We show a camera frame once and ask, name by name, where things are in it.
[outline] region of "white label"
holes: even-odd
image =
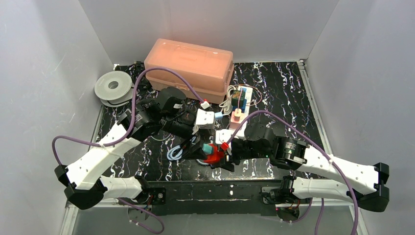
[[[175,104],[174,106],[173,106],[173,108],[175,108],[175,109],[179,109],[179,108],[181,108],[183,106],[183,104]]]

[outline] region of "teal object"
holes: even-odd
[[[206,154],[212,154],[213,153],[213,147],[208,145],[208,144],[203,144],[202,150],[206,153]]]

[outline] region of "gray floor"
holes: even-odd
[[[298,224],[281,223],[278,217],[260,217],[252,214],[228,215],[168,215],[162,216],[166,235],[312,235],[320,207],[312,207],[307,217]],[[160,229],[158,221],[149,218],[145,224]],[[348,235],[353,226],[347,206],[326,207],[319,226],[320,235]],[[79,211],[72,235],[152,234],[142,227],[130,224],[127,208],[91,208]]]

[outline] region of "gray panel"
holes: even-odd
[[[278,217],[261,217],[252,214],[167,215],[163,234],[168,235],[275,235],[314,234],[320,207],[312,207],[308,216],[297,224],[280,222]],[[155,230],[161,229],[153,218],[143,222]],[[349,207],[325,207],[319,226],[321,235],[349,235],[353,221]],[[142,227],[130,224],[126,208],[92,208],[80,211],[73,235],[140,234],[150,235]]]
[[[93,86],[113,66],[76,0],[2,0],[0,22],[0,234],[55,235],[66,198],[52,138],[91,139]],[[65,164],[88,149],[57,148]]]
[[[338,0],[80,0],[112,62],[158,38],[230,50],[236,62],[307,58]]]
[[[341,0],[307,60],[335,155],[391,167],[391,201],[362,211],[370,234],[413,234],[415,42],[413,0]]]

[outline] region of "marble surface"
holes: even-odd
[[[118,66],[116,70],[129,73],[133,82],[144,69],[143,65]],[[322,147],[321,138],[311,111],[305,87],[302,83],[300,71],[294,62],[267,62],[267,63],[237,63],[234,65],[234,74],[231,84],[249,84],[258,88],[262,93],[262,100],[251,106],[250,112],[268,110],[283,118],[295,128],[309,136]],[[152,88],[147,89],[148,81],[143,81],[139,87],[138,99],[157,95]],[[259,101],[259,95],[254,91],[253,99]],[[187,99],[188,107],[194,111],[197,101]],[[97,141],[114,125],[117,116],[122,114],[131,104],[117,108],[104,108]],[[227,127],[229,119],[225,117],[217,122],[215,129]],[[260,115],[252,118],[249,123],[261,122],[274,128],[279,135],[298,138],[296,133],[274,119]],[[195,181],[195,180],[250,180],[250,179],[281,179],[284,175],[296,174],[287,170],[277,169],[269,164],[268,159],[251,159],[235,166],[235,172],[224,169],[211,169],[201,166],[195,160],[181,160],[170,162],[166,158],[168,149],[178,145],[180,138],[169,136],[160,131],[154,138],[147,138],[141,145],[124,154],[123,159],[115,162],[105,173],[105,176],[130,177],[143,175],[148,181]],[[213,140],[213,135],[203,135],[205,142]],[[297,172],[305,178],[311,175]]]

